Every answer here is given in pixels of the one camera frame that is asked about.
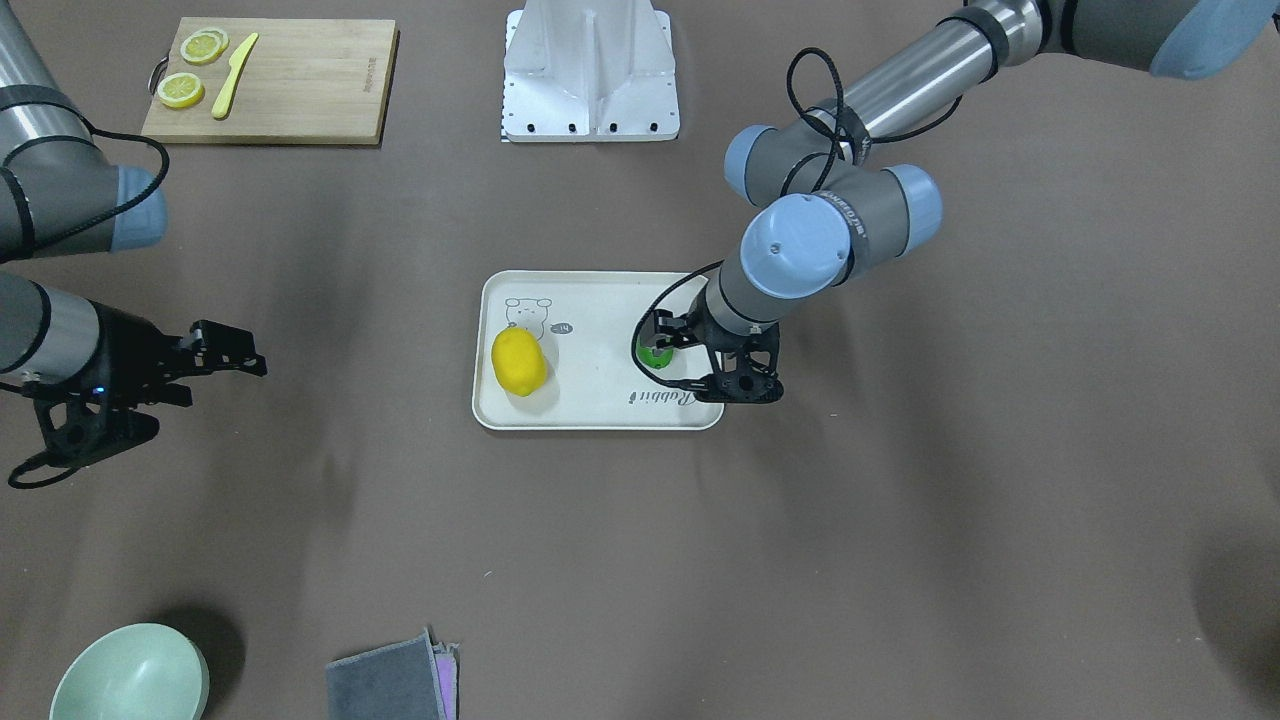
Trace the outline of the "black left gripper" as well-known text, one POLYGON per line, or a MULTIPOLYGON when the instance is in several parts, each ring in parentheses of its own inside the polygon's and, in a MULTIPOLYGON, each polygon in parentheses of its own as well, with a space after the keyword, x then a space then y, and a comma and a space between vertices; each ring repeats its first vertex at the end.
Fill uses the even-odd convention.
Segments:
POLYGON ((694 296, 685 314, 668 310, 650 313, 650 346, 691 348, 705 346, 712 351, 727 351, 731 334, 710 314, 704 284, 694 296))

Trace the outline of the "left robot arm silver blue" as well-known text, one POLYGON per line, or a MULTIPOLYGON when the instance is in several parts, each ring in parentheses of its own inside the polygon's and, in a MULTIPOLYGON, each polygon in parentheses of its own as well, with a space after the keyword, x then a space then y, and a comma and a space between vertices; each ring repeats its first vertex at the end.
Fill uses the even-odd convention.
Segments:
POLYGON ((759 213, 685 314, 645 314, 637 345, 769 348, 795 307, 932 238, 943 214, 937 183, 919 167, 865 161, 943 122, 1004 68, 1064 53, 1201 79, 1233 64, 1276 15, 1275 1, 965 3, 831 99, 799 108, 792 124, 733 138, 724 178, 759 213))

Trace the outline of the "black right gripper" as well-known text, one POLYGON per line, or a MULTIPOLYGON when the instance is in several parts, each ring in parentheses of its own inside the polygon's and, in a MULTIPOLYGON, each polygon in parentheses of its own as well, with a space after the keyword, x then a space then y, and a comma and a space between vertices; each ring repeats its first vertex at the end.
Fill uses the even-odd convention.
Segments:
POLYGON ((250 331, 198 320, 188 334, 172 336, 114 307, 100 307, 97 314, 101 338, 96 404, 101 407, 137 407, 141 404, 189 407, 192 391, 178 380, 196 368, 198 375, 215 372, 268 374, 266 360, 256 354, 250 331))

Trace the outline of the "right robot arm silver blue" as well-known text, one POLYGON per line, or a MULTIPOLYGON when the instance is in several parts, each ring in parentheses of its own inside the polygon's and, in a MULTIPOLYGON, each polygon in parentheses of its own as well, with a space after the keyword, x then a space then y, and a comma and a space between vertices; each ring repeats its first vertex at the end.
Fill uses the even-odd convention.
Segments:
MULTIPOLYGON (((166 233, 159 141, 95 126, 3 4, 3 261, 123 252, 166 233)), ((196 322, 182 336, 17 275, 3 277, 3 382, 50 404, 191 405, 188 377, 268 364, 253 336, 196 322)))

